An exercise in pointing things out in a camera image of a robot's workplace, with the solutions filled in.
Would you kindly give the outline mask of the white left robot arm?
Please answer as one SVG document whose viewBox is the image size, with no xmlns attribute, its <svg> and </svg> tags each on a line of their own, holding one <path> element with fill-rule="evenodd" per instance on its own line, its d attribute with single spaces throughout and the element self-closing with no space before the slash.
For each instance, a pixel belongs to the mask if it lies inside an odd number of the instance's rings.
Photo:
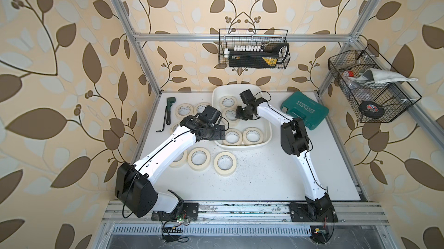
<svg viewBox="0 0 444 249">
<path fill-rule="evenodd" d="M 124 163 L 117 170 L 115 196 L 132 214 L 141 218 L 149 212 L 178 214 L 183 199 L 173 191 L 167 194 L 154 188 L 161 174 L 189 147 L 199 141 L 224 140 L 225 125 L 204 122 L 188 116 L 154 151 L 133 164 Z"/>
</svg>

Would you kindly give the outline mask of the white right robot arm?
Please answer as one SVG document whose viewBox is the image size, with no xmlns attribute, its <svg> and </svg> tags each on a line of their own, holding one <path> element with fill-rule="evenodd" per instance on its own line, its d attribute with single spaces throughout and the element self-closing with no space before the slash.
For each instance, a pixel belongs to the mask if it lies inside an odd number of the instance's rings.
<svg viewBox="0 0 444 249">
<path fill-rule="evenodd" d="M 292 155 L 302 178 L 308 216 L 318 219 L 333 205 L 328 189 L 323 187 L 311 160 L 310 139 L 302 119 L 292 117 L 269 105 L 268 101 L 255 99 L 246 106 L 237 106 L 236 118 L 244 121 L 253 117 L 264 118 L 280 128 L 281 148 Z"/>
</svg>

